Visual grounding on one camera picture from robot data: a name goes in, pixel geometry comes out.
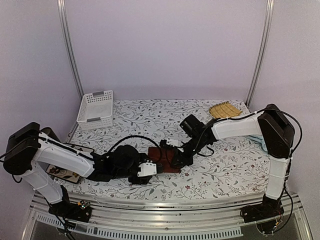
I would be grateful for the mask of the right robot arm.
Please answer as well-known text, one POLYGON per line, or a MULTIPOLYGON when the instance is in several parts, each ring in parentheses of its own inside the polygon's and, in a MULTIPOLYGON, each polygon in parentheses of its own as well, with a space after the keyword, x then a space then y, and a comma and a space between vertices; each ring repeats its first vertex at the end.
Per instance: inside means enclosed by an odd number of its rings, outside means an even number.
POLYGON ((233 137, 258 138, 270 158, 269 177, 265 190, 268 199, 259 206, 262 218, 269 218, 278 210, 278 203, 290 174, 290 162, 299 144, 294 143, 295 128, 292 115, 275 104, 237 117, 213 118, 208 123, 193 114, 186 117, 180 127, 190 137, 182 146, 173 147, 170 166, 174 169, 193 164, 193 157, 213 143, 233 137))

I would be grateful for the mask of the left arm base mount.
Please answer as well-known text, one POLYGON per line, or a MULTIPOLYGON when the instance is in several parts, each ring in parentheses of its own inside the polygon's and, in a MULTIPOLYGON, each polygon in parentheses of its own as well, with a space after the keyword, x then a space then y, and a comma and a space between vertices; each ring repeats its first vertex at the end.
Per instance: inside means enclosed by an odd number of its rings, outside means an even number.
POLYGON ((88 223, 92 215, 91 206, 83 206, 83 204, 60 201, 49 205, 49 213, 63 219, 75 220, 78 222, 88 223))

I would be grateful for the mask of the dark red towel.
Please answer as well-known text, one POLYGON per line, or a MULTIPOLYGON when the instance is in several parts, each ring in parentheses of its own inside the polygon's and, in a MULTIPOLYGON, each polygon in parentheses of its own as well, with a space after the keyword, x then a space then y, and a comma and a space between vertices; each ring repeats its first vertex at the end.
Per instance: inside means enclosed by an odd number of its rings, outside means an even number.
POLYGON ((180 168, 172 168, 171 162, 174 159, 174 150, 161 148, 162 157, 160 158, 160 151, 157 147, 149 147, 147 156, 157 165, 160 165, 162 173, 178 174, 181 172, 180 168))

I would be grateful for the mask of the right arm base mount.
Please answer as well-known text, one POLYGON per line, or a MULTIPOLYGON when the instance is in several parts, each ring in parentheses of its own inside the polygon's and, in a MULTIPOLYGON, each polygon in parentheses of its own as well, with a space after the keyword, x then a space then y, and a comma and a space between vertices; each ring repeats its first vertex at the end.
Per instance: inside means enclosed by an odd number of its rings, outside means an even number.
POLYGON ((284 213, 280 200, 266 200, 259 204, 247 205, 240 209, 240 216, 245 223, 256 222, 280 216, 284 213))

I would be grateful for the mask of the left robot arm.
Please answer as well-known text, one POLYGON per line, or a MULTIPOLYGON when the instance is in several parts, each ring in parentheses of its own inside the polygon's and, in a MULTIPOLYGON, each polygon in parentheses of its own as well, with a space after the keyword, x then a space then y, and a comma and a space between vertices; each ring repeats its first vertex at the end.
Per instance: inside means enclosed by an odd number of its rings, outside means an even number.
POLYGON ((69 170, 94 182, 128 178, 133 184, 142 185, 157 174, 157 165, 130 145, 119 146, 103 155, 89 153, 60 142, 51 132, 40 130, 36 122, 9 137, 0 160, 7 173, 26 180, 49 203, 55 204, 63 217, 74 213, 74 205, 64 198, 62 186, 49 177, 40 163, 69 170))

